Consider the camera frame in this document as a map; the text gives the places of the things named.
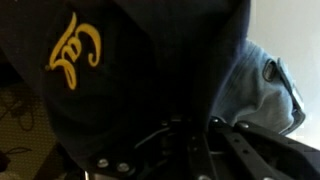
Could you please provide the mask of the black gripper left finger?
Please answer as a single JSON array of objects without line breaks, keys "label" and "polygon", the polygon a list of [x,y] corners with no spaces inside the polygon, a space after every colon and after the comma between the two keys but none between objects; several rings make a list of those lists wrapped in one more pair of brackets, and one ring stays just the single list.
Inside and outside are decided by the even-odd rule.
[{"label": "black gripper left finger", "polygon": [[198,123],[188,116],[140,119],[103,140],[83,180],[191,180],[191,141]]}]

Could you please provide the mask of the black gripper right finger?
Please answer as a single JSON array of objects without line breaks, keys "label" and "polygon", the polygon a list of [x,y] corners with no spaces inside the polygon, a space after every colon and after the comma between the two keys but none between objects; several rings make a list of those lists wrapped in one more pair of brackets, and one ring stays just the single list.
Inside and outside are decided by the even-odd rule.
[{"label": "black gripper right finger", "polygon": [[219,180],[320,180],[320,151],[248,121],[209,123]]}]

